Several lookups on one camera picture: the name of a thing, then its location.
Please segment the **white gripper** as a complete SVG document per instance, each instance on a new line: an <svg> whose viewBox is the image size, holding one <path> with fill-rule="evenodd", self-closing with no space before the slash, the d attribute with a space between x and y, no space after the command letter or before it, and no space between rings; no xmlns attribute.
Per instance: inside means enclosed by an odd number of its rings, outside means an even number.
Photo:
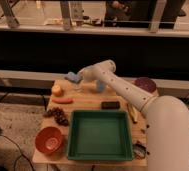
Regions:
<svg viewBox="0 0 189 171"><path fill-rule="evenodd" d="M85 81L93 81L94 80L94 75L92 71L91 66L87 66L82 68L78 74L85 80Z"/></svg>

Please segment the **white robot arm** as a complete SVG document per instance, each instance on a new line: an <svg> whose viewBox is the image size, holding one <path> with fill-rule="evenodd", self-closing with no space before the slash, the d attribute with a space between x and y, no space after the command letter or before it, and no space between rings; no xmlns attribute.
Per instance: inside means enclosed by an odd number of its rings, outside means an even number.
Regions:
<svg viewBox="0 0 189 171"><path fill-rule="evenodd" d="M86 81L99 80L146 118L147 171L189 171L189 109L178 98L158 96L116 76L115 62L105 60L82 68Z"/></svg>

